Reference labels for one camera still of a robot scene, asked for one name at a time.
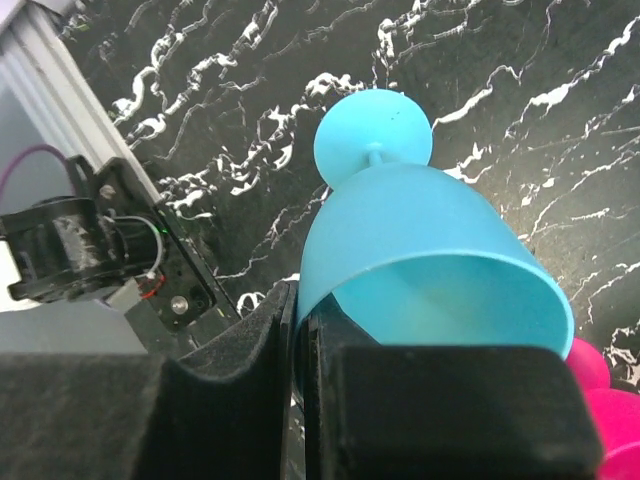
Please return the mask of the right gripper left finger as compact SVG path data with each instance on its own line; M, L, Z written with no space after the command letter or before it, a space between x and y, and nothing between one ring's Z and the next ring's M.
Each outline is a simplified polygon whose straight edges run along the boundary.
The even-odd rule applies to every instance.
M179 359L5 354L5 479L280 479L297 288Z

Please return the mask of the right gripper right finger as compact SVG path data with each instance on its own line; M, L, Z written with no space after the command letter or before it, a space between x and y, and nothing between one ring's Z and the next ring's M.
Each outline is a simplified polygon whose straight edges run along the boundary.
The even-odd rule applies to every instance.
M302 323L310 479L592 479L603 445L537 347L384 346L324 299Z

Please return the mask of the teal wine glass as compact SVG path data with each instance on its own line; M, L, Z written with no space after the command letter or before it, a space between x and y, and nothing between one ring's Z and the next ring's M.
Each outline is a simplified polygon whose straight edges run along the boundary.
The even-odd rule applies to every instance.
M361 90L328 109L313 154L331 192L304 243L297 323L333 297L383 345L566 358L566 294L488 200L431 166L432 150L425 112L399 92Z

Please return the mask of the magenta wine glass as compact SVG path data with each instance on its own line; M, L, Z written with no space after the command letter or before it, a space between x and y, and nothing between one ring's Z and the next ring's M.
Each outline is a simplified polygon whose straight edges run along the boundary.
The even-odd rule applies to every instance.
M582 389L604 445L597 478L638 479L639 395L613 388L603 356L584 340L573 340L566 363Z

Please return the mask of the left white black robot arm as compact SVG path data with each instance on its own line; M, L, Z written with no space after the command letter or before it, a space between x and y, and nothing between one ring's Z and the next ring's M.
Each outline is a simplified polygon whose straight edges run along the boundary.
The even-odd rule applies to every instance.
M1 217L1 310L107 297L129 280L157 290L167 234L133 165L68 160L73 194Z

